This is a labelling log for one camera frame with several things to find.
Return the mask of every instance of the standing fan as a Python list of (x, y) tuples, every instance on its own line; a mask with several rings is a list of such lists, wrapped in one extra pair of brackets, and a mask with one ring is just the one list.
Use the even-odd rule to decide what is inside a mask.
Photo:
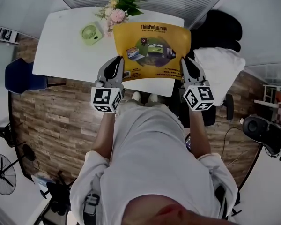
[(11, 163), (4, 155), (0, 154), (0, 194), (10, 195), (15, 190), (17, 179), (13, 167), (14, 164), (22, 160), (24, 157), (27, 157), (30, 161), (34, 161), (34, 152), (28, 145), (23, 145), (23, 152), (24, 155), (13, 163)]
[(96, 41), (99, 41), (102, 38), (100, 30), (96, 27), (94, 22), (86, 25), (83, 29), (81, 29), (80, 35), (82, 37), (82, 40), (88, 46), (93, 45)]

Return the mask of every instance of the shoe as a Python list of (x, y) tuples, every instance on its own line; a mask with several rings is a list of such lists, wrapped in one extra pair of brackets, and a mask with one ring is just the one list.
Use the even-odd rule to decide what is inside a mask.
[(158, 95), (157, 94), (150, 94), (148, 98), (148, 102), (158, 102)]
[(132, 95), (132, 99), (134, 99), (135, 101), (141, 102), (140, 92), (134, 92), (133, 95)]

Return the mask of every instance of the white table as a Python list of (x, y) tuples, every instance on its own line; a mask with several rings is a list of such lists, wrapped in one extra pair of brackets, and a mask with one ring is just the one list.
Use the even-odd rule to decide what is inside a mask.
[[(79, 32), (88, 23), (105, 21), (95, 16), (98, 7), (70, 9), (49, 14), (44, 25), (33, 65), (33, 74), (94, 82), (99, 68), (117, 56), (114, 37), (104, 37), (93, 44), (84, 44)], [(183, 27), (184, 20), (171, 15), (142, 10), (129, 22), (159, 22)], [(127, 89), (170, 97), (174, 79), (146, 78), (123, 82)]]

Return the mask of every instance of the flower bouquet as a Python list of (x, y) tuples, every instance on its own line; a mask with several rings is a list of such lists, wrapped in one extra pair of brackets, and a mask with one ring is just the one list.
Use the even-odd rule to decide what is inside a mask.
[(136, 4), (139, 1), (146, 0), (109, 0), (108, 4), (95, 14), (101, 19), (106, 19), (104, 31), (108, 36), (112, 36), (112, 30), (115, 25), (127, 22), (129, 16), (143, 14)]

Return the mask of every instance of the white cloth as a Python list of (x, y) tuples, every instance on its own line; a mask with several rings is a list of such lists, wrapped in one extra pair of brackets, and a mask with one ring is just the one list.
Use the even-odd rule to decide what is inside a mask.
[(226, 190), (230, 213), (237, 186), (218, 154), (196, 159), (185, 145), (183, 127), (169, 110), (134, 107), (118, 117), (112, 162), (97, 152), (86, 155), (70, 194), (71, 208), (82, 225), (83, 202), (101, 177), (102, 213), (97, 224), (120, 225), (126, 205), (142, 195), (169, 197), (195, 213), (218, 218), (214, 186)]
[(210, 83), (214, 105), (220, 106), (237, 75), (244, 69), (245, 59), (233, 50), (220, 47), (199, 48), (193, 52)]

